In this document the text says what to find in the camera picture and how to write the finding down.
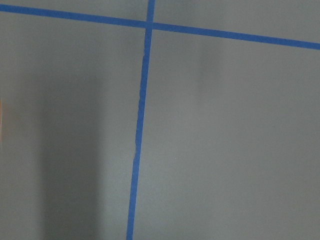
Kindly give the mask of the orange trapezoid block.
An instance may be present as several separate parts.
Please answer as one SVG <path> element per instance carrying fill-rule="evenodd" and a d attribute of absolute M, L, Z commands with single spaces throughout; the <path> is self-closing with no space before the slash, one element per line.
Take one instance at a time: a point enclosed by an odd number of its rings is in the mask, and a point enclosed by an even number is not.
<path fill-rule="evenodd" d="M 2 100 L 0 98 L 0 143 L 2 142 L 2 114 L 3 114 L 3 107 L 2 107 Z"/>

